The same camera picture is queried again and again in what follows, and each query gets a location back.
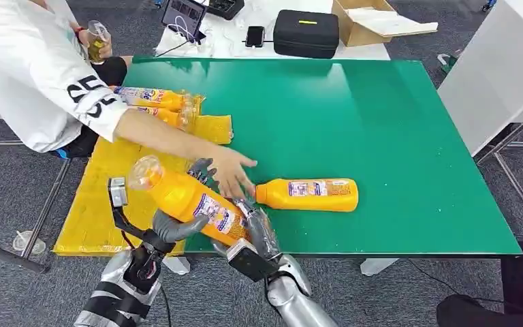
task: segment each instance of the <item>gray carpet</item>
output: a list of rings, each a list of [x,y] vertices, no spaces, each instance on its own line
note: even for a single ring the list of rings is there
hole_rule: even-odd
[[[422,59],[435,85],[443,79],[435,57],[471,38],[484,15],[481,0],[395,0],[394,7],[420,21],[437,20],[440,32],[396,38],[387,45],[395,59]],[[113,35],[116,54],[150,54],[160,38],[161,11],[150,1],[70,0],[78,20],[98,19]],[[11,138],[0,121],[0,140]],[[505,154],[523,182],[523,152]],[[50,249],[59,234],[82,176],[85,161],[74,161],[41,235]],[[61,162],[23,147],[0,148],[0,246],[12,250],[15,230],[31,229]],[[523,205],[496,162],[481,168],[512,230],[523,240]],[[51,271],[37,275],[0,262],[0,326],[70,326],[98,281],[107,258],[37,256]],[[301,259],[313,282],[315,300],[340,326],[435,327],[435,307],[451,292],[401,260],[380,274],[360,274],[360,259]],[[501,299],[498,260],[414,260],[459,292]],[[252,284],[220,258],[195,258],[187,276],[165,275],[173,326],[282,326]],[[497,306],[487,305],[492,309]],[[145,326],[167,326],[158,296]]]

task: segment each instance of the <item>paper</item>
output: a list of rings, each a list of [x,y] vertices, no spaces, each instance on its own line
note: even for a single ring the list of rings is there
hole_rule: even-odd
[[[438,29],[437,22],[421,24],[400,16],[397,12],[372,7],[348,9],[346,13],[354,22],[383,37],[431,33]]]

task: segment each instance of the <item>white long-sleeve shirt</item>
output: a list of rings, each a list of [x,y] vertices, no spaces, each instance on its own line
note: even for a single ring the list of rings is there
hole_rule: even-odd
[[[58,149],[82,124],[113,140],[127,105],[84,55],[62,15],[29,0],[0,0],[0,115],[29,148]]]

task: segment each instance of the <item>smartphone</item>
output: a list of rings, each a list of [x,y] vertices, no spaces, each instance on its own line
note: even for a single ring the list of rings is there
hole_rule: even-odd
[[[247,36],[245,39],[245,46],[248,48],[261,48],[264,46],[264,38],[266,36],[266,29],[263,26],[250,26],[247,29]]]

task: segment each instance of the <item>cardboard box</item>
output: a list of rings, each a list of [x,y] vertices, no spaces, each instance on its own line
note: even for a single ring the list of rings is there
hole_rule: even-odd
[[[332,14],[338,16],[340,39],[346,46],[365,46],[390,42],[391,37],[383,37],[366,27],[354,22],[346,13],[346,9],[374,7],[377,10],[395,12],[385,0],[334,0]]]

